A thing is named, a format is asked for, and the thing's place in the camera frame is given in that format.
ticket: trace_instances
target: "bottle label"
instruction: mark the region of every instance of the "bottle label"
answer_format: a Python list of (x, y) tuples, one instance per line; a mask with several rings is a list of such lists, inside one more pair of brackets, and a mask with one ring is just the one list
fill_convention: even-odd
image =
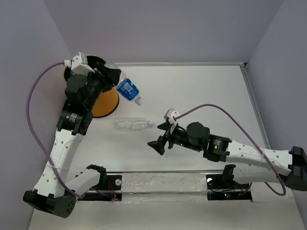
[(128, 101), (133, 100), (140, 92), (129, 78), (123, 80), (116, 90)]

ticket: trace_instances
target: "empty plastic bottle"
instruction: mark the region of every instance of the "empty plastic bottle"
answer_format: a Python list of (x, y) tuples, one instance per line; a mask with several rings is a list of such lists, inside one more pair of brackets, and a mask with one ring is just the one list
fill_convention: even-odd
[(154, 126), (154, 122), (143, 117), (115, 117), (115, 129), (139, 131)]

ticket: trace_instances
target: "robotic arm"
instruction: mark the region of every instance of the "robotic arm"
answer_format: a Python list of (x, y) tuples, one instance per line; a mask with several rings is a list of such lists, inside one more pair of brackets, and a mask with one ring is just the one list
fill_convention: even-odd
[[(176, 144), (194, 151), (203, 151), (203, 157), (210, 161), (233, 163), (226, 165), (218, 178), (219, 183), (224, 183), (225, 187), (249, 182), (278, 182), (271, 166), (255, 147), (212, 135), (209, 128), (199, 122), (191, 123), (183, 129), (175, 120), (177, 116), (177, 111), (168, 110), (164, 116), (166, 121), (158, 126), (158, 129), (165, 131), (164, 135), (157, 141), (148, 142), (160, 155), (164, 154), (168, 142), (169, 149)], [(293, 147), (290, 151), (263, 149), (262, 152), (275, 166), (285, 186), (307, 191), (307, 157), (302, 148)]]
[(118, 84), (121, 70), (106, 67), (103, 61), (88, 63), (83, 53), (64, 64), (71, 69), (71, 76), (67, 79), (67, 99), (57, 124), (53, 149), (34, 189), (25, 192), (24, 202), (66, 218), (74, 208), (76, 196), (81, 197), (93, 186), (103, 186), (107, 180), (105, 168), (90, 165), (66, 184), (69, 191), (64, 187), (74, 154), (94, 117), (95, 102), (101, 92)]

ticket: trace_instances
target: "lavender wall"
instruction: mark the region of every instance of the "lavender wall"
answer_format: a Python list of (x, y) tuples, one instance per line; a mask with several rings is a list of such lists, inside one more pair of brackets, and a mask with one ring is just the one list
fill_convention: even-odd
[[(271, 145), (307, 150), (307, 1), (285, 0), (248, 63)], [(307, 193), (294, 192), (307, 227)]]
[[(26, 97), (38, 74), (70, 53), (41, 0), (2, 0), (0, 34), (0, 228), (25, 230), (32, 208), (22, 201), (23, 194), (34, 187), (46, 163), (26, 124)], [(33, 125), (48, 149), (64, 87), (58, 67), (33, 95)]]
[(71, 53), (113, 62), (248, 61), (283, 0), (44, 0)]

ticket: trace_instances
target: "water bottle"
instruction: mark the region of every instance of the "water bottle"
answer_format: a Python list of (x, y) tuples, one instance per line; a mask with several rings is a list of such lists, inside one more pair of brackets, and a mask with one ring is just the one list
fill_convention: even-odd
[(154, 126), (154, 122), (143, 117), (115, 117), (114, 126), (117, 130), (140, 131)]
[(123, 71), (120, 74), (116, 90), (128, 101), (134, 101), (138, 106), (143, 104), (139, 89), (127, 78)]

